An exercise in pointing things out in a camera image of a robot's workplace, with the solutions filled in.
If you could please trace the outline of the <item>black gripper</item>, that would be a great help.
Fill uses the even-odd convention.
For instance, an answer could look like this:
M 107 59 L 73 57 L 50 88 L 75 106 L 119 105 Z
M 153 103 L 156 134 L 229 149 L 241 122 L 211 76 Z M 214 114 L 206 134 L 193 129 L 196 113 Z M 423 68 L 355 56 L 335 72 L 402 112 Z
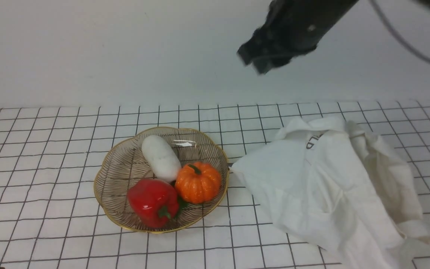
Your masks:
M 238 56 L 258 75 L 290 63 L 292 53 L 309 53 L 357 0 L 273 0 L 265 23 L 240 46 Z

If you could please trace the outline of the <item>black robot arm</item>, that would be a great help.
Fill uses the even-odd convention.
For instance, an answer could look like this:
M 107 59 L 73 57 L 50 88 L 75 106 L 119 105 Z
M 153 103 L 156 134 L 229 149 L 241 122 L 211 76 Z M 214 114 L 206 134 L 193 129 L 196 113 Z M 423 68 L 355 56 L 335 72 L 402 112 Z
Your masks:
M 430 10 L 430 0 L 413 0 Z M 281 68 L 296 57 L 314 51 L 321 38 L 358 0 L 273 0 L 265 23 L 237 50 L 245 66 L 253 65 L 258 75 Z M 401 36 L 377 0 L 369 0 L 377 17 L 406 51 L 430 64 L 430 57 Z

